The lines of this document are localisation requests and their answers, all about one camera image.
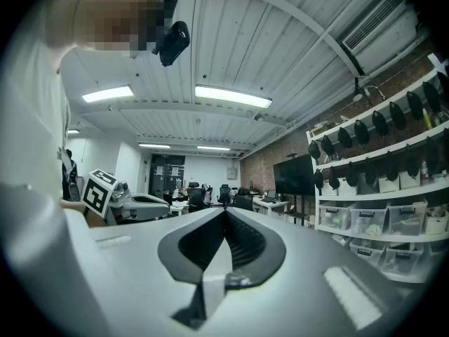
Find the laptop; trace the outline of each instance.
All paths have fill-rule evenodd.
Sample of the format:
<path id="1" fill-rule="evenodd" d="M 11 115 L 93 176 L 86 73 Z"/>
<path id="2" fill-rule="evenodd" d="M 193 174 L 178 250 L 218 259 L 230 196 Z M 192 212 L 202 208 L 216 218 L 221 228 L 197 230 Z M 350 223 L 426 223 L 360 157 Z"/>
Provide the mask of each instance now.
<path id="1" fill-rule="evenodd" d="M 264 199 L 262 199 L 262 202 L 273 202 L 273 200 L 276 199 L 276 191 L 275 190 L 268 190 L 268 195 Z"/>

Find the bottle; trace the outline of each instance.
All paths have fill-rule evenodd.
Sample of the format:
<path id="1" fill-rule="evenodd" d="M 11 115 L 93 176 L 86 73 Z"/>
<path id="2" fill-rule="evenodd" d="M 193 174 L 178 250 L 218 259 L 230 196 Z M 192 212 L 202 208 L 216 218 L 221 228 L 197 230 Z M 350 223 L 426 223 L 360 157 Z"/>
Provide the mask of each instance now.
<path id="1" fill-rule="evenodd" d="M 426 160 L 422 160 L 421 163 L 421 185 L 427 185 L 429 183 L 429 169 L 427 168 Z"/>
<path id="2" fill-rule="evenodd" d="M 432 123 L 430 122 L 426 109 L 422 109 L 422 114 L 424 115 L 424 122 L 426 123 L 427 130 L 432 130 Z"/>

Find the person's arm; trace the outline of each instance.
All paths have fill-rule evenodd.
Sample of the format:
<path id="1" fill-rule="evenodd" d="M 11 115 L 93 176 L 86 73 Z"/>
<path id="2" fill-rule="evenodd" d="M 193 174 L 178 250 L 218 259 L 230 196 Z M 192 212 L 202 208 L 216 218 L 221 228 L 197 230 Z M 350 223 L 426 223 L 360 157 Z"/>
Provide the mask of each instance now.
<path id="1" fill-rule="evenodd" d="M 71 202 L 62 199 L 60 200 L 60 206 L 63 209 L 75 210 L 82 214 L 84 214 L 84 210 L 86 208 L 86 206 L 82 202 Z M 88 213 L 86 215 L 86 222 L 90 228 L 106 227 L 104 220 L 92 210 L 88 210 Z"/>

